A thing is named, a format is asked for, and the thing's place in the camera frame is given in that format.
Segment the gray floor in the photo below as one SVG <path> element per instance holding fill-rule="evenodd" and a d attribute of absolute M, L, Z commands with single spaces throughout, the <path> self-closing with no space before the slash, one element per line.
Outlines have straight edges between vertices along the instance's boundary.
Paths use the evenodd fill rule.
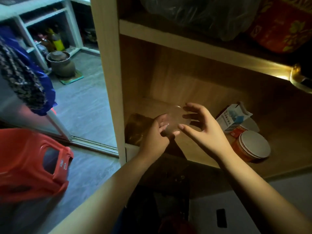
<path fill-rule="evenodd" d="M 72 135 L 117 147 L 101 58 L 78 52 L 72 60 L 83 79 L 63 85 L 51 76 L 57 117 Z"/>
<path fill-rule="evenodd" d="M 69 185 L 63 197 L 0 205 L 0 233 L 49 233 L 119 168 L 117 158 L 71 147 Z"/>

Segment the white lid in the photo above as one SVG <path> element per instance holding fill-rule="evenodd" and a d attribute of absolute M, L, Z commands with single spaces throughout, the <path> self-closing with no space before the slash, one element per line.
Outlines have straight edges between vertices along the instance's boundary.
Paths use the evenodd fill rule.
<path fill-rule="evenodd" d="M 252 130 L 257 133 L 260 131 L 257 123 L 251 118 L 247 118 L 245 121 L 243 121 L 241 126 L 247 130 Z"/>
<path fill-rule="evenodd" d="M 271 153 L 271 148 L 268 141 L 260 134 L 247 130 L 241 134 L 241 141 L 243 145 L 255 157 L 268 157 Z"/>

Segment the left hand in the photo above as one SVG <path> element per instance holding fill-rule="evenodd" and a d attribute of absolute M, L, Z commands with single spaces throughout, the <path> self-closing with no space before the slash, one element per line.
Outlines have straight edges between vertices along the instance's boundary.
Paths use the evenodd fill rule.
<path fill-rule="evenodd" d="M 167 114 L 156 117 L 148 132 L 143 136 L 138 155 L 149 159 L 151 163 L 164 153 L 170 140 L 180 133 L 180 131 L 174 131 L 167 137 L 161 136 L 160 133 L 167 127 L 167 117 Z"/>

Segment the light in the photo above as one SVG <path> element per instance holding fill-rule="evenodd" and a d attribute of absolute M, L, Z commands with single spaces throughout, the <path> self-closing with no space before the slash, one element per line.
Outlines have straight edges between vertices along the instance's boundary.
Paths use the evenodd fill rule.
<path fill-rule="evenodd" d="M 290 80 L 290 77 L 286 75 L 277 75 L 276 77 L 280 79 Z"/>

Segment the hand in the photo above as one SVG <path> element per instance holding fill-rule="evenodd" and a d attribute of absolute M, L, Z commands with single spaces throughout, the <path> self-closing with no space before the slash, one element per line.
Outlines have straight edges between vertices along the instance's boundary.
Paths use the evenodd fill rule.
<path fill-rule="evenodd" d="M 192 119 L 190 125 L 200 128 L 201 132 L 184 124 L 179 124 L 178 128 L 194 140 L 209 156 L 217 160 L 222 156 L 233 153 L 233 149 L 219 123 L 204 106 L 186 103 L 186 107 L 183 107 L 183 109 L 187 112 L 194 112 L 185 114 L 182 117 Z"/>
<path fill-rule="evenodd" d="M 166 123 L 168 120 L 167 117 L 167 114 L 156 117 L 146 135 L 143 136 L 138 155 L 148 158 L 151 163 L 156 161 L 164 153 L 170 140 L 174 139 L 180 133 L 180 131 L 174 131 L 167 137 L 161 136 L 160 133 L 168 125 Z"/>

